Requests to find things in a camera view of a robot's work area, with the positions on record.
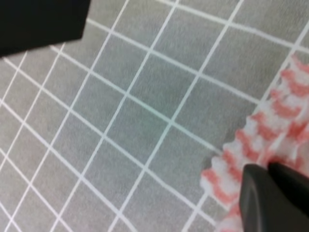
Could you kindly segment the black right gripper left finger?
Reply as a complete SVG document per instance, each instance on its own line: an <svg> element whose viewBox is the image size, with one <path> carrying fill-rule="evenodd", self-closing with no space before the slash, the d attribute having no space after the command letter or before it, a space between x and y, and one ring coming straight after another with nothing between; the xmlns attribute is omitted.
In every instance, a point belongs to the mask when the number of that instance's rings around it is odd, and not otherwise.
<svg viewBox="0 0 309 232"><path fill-rule="evenodd" d="M239 209L245 232L286 232L285 224L279 222L283 199L268 168L256 164L244 166Z"/></svg>

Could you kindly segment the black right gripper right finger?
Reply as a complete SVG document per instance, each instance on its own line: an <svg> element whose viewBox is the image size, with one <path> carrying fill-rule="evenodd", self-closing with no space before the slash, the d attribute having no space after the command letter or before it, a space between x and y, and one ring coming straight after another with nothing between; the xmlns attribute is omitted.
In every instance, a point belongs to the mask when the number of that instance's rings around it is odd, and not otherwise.
<svg viewBox="0 0 309 232"><path fill-rule="evenodd" d="M294 169L271 163L268 172L284 196L280 203L279 222L287 232L309 230L309 178Z"/></svg>

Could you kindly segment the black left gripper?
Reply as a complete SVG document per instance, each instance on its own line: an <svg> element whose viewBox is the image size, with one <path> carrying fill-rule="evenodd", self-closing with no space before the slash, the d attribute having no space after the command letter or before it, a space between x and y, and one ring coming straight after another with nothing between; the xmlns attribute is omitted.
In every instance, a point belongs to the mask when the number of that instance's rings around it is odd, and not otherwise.
<svg viewBox="0 0 309 232"><path fill-rule="evenodd" d="M0 56L82 38L90 0L2 0Z"/></svg>

